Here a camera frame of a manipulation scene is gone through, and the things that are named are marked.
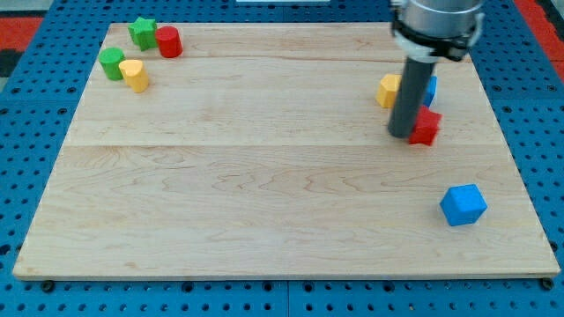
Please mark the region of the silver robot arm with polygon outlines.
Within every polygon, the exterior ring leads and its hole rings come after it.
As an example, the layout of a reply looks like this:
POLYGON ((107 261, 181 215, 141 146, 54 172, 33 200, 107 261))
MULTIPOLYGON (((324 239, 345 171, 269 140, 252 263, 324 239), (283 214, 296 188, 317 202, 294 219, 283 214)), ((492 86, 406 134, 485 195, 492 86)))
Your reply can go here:
POLYGON ((391 32, 419 63, 462 61, 483 32, 484 0, 391 0, 391 32))

